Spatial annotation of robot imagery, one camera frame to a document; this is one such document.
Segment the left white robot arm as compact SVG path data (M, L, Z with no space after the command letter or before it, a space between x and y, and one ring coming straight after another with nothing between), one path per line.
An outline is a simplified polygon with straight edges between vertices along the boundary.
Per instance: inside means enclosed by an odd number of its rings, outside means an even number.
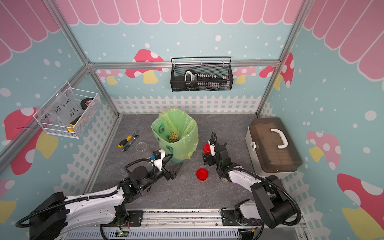
M103 191L67 197L63 192L54 193L15 226L28 228L31 240L54 240L91 226L118 227L124 235L124 229L134 226L141 213L128 211L126 204L150 191L158 180L174 180L183 164L172 162L172 158L173 154L157 150L148 158L132 161L124 167L128 176Z

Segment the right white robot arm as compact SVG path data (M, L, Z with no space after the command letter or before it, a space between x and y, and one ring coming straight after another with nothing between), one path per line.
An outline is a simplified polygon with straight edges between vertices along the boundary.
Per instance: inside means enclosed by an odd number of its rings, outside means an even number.
M203 154L206 165L215 166L221 179L235 183L250 191L252 200L244 200L235 205L234 219L245 225L251 220L270 229L278 225L295 226L302 218L298 203L286 191L282 181L274 175L259 176L232 162L227 144L219 144L217 134L212 132L208 140L210 151Z

